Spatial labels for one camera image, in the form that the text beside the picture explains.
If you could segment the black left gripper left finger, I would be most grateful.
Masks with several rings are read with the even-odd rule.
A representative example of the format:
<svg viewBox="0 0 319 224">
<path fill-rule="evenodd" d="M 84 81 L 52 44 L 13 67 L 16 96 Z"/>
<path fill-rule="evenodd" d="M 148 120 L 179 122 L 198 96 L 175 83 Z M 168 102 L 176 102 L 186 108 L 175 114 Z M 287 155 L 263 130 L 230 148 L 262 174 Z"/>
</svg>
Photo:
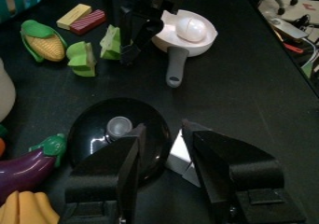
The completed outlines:
<svg viewBox="0 0 319 224">
<path fill-rule="evenodd" d="M 75 167 L 59 224 L 134 224 L 144 142 L 139 124 Z"/>
</svg>

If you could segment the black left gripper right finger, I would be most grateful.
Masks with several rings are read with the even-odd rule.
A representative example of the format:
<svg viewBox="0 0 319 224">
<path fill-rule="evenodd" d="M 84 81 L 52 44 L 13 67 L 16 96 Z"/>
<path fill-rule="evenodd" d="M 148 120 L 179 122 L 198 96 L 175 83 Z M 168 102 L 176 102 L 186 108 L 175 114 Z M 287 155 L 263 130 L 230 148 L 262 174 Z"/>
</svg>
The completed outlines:
<svg viewBox="0 0 319 224">
<path fill-rule="evenodd" d="M 182 122 L 182 137 L 214 224 L 306 224 L 270 153 L 190 120 Z"/>
</svg>

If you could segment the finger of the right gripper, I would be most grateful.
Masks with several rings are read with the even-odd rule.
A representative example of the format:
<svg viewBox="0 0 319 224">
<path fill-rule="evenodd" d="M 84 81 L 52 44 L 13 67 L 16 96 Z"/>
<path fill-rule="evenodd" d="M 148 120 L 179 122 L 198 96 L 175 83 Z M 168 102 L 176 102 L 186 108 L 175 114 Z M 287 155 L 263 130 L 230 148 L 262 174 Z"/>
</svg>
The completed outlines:
<svg viewBox="0 0 319 224">
<path fill-rule="evenodd" d="M 152 37 L 162 31 L 163 21 L 162 20 L 148 20 L 138 33 L 134 44 L 139 49 L 143 49 L 147 43 L 151 41 Z"/>
<path fill-rule="evenodd" d="M 132 8 L 122 7 L 122 17 L 120 17 L 120 55 L 122 64 L 131 65 L 136 60 L 140 49 L 132 41 Z"/>
</svg>

